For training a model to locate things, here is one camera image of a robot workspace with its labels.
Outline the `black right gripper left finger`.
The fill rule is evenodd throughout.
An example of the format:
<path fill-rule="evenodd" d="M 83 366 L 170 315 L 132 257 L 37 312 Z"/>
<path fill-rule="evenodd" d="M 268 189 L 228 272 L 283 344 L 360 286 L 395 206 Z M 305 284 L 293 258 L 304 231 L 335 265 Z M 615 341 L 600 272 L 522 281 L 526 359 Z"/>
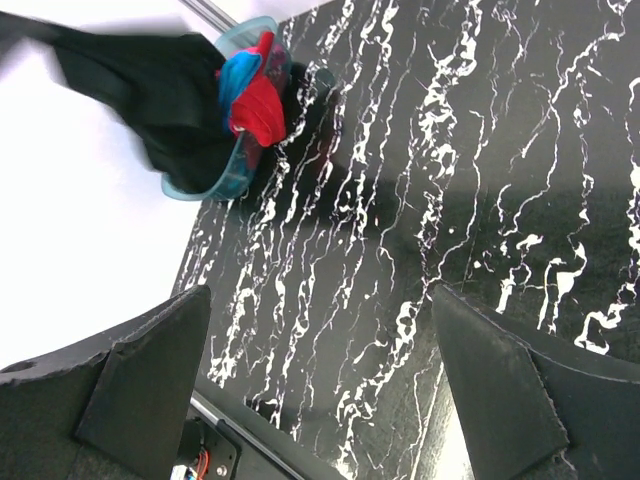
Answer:
<path fill-rule="evenodd" d="M 206 286 L 1 371 L 4 479 L 167 479 L 210 320 Z"/>

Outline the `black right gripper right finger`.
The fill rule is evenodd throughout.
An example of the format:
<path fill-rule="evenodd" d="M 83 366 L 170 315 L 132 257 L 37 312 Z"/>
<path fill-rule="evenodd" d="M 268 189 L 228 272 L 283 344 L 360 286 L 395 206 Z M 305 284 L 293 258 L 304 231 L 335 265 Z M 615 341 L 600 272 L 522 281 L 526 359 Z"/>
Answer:
<path fill-rule="evenodd" d="M 444 285 L 432 319 L 475 478 L 638 478 L 638 364 L 572 346 Z"/>

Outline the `black t shirt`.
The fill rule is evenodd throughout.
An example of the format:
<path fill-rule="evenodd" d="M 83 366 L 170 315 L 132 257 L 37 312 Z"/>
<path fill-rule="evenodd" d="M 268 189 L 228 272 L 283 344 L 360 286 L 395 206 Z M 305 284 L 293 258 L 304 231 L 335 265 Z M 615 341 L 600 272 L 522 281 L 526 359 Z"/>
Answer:
<path fill-rule="evenodd" d="M 67 87 L 113 110 L 175 188 L 203 193 L 220 179 L 236 140 L 218 101 L 225 57 L 206 37 L 91 33 L 2 13 L 2 50 L 24 38 L 51 47 Z"/>

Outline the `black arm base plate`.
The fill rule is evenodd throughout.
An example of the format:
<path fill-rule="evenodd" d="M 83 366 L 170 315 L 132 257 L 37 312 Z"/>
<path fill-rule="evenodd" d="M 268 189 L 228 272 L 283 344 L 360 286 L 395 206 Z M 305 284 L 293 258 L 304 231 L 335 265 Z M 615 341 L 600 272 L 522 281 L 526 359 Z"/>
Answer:
<path fill-rule="evenodd" d="M 340 479 L 331 465 L 297 444 L 254 410 L 194 391 L 183 424 L 174 479 Z"/>

